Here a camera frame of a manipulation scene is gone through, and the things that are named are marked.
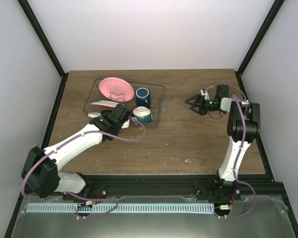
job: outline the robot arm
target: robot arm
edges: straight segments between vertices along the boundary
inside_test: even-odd
[[[219,179],[222,181],[235,181],[233,171],[236,175],[243,156],[254,138],[260,133],[260,107],[258,103],[236,102],[229,97],[228,86],[218,85],[215,98],[210,100],[207,89],[201,90],[201,95],[197,94],[185,101],[189,104],[190,110],[205,115],[208,111],[220,111],[229,113],[227,123],[227,134],[229,136],[229,146],[222,166],[219,169]],[[240,112],[237,107],[240,104],[246,124],[246,138],[241,153],[236,160],[243,136],[243,125]]]
[[[22,170],[22,178],[38,160],[51,154],[30,175],[27,180],[28,187],[41,198],[64,191],[89,194],[83,175],[62,173],[59,170],[87,148],[113,139],[101,133],[88,132],[103,131],[119,135],[121,129],[129,125],[130,116],[131,111],[118,104],[113,111],[103,111],[101,116],[93,118],[82,130],[64,141],[45,149],[32,148]]]

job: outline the pink dish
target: pink dish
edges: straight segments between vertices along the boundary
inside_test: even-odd
[[[132,86],[121,78],[104,78],[100,81],[98,88],[106,98],[109,98],[115,102],[130,101],[135,95]]]

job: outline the black frame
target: black frame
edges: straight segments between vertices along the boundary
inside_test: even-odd
[[[254,56],[258,46],[260,45],[262,39],[264,38],[266,32],[268,31],[271,23],[276,17],[279,9],[282,7],[285,0],[275,0],[270,11],[268,12],[261,28],[259,29],[251,47],[249,48],[241,66],[238,71],[235,72],[237,82],[240,89],[246,94],[246,90],[242,81],[242,75],[245,72],[248,64],[250,63],[252,57]],[[31,9],[27,0],[18,0],[20,6],[22,7],[25,15],[27,16],[29,22],[31,23],[34,31],[39,37],[43,47],[45,48],[47,54],[49,55],[52,63],[54,64],[56,70],[58,71],[61,82],[57,92],[57,96],[51,111],[49,122],[46,128],[44,139],[42,142],[42,148],[48,146],[50,137],[53,131],[56,116],[59,110],[62,95],[65,89],[66,81],[69,73],[65,73],[59,60],[57,59],[47,37],[45,36],[43,29],[41,28],[34,12]],[[262,175],[239,175],[239,178],[243,181],[250,183],[256,190],[258,195],[281,195],[284,203],[288,206],[288,216],[293,226],[294,233],[298,238],[298,224],[294,216],[292,207],[288,200],[287,193],[285,191],[282,182],[276,182],[272,169],[267,158],[267,154],[262,142],[261,137],[256,139],[258,149],[262,158],[262,162],[265,168],[265,174]],[[199,182],[209,182],[210,178],[215,175],[203,175],[199,179]],[[195,195],[196,189],[196,179],[201,177],[200,175],[88,175],[86,176],[94,185],[106,186],[108,196],[128,196],[128,195],[180,195],[180,196],[190,196]],[[244,185],[238,185],[240,190],[240,195],[251,195],[251,190]],[[15,221],[22,203],[23,197],[20,194],[18,201],[16,203],[13,215],[11,217],[10,223],[8,225],[5,237],[11,237]]]

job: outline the wooden table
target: wooden table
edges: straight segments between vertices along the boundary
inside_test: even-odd
[[[82,110],[96,78],[119,77],[129,81],[164,85],[165,97],[158,128],[148,128],[138,142],[106,141],[91,147],[67,163],[62,171],[83,174],[214,174],[221,166],[228,147],[226,125],[222,119],[200,116],[184,101],[198,94],[201,87],[219,83],[237,84],[233,69],[190,70],[97,70],[71,71],[66,83],[50,145],[56,144],[89,121]],[[230,89],[230,94],[241,95]],[[140,136],[132,126],[121,136]],[[264,173],[254,141],[246,152],[241,173]]]

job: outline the blue mug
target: blue mug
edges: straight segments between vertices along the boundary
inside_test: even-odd
[[[137,107],[149,108],[151,104],[150,91],[147,88],[139,88],[136,91],[136,105]]]

